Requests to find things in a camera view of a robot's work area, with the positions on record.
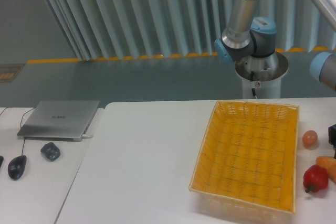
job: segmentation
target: blue joint cap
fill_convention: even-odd
[[[215,40],[215,49],[216,49],[216,52],[218,53],[218,56],[219,56],[220,60],[224,64],[233,63],[233,60],[230,57],[230,54],[228,53],[228,51],[226,50],[226,48],[224,47],[224,45],[223,45],[223,43],[220,39]]]
[[[260,34],[272,35],[277,33],[277,26],[270,18],[255,17],[251,25],[251,30]]]
[[[310,63],[309,72],[310,74],[318,81],[320,81],[320,75],[323,68],[323,65],[327,58],[331,56],[330,52],[321,52],[316,55]]]

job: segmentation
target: yellow wicker basket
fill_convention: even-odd
[[[190,191],[295,212],[299,107],[217,101]]]

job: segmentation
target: black mouse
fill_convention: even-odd
[[[8,165],[8,175],[12,180],[21,178],[26,168],[27,157],[26,155],[18,156],[12,159]]]
[[[41,149],[41,153],[50,161],[56,160],[61,155],[61,151],[53,142],[45,144]]]

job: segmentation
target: gray floor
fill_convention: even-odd
[[[282,98],[334,97],[315,81],[309,64],[318,52],[286,53]],[[33,107],[40,100],[110,102],[241,99],[234,65],[218,57],[27,64],[12,83],[0,83],[0,106]]]

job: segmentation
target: laptop lid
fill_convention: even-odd
[[[99,101],[40,101],[17,133],[25,139],[81,141]]]

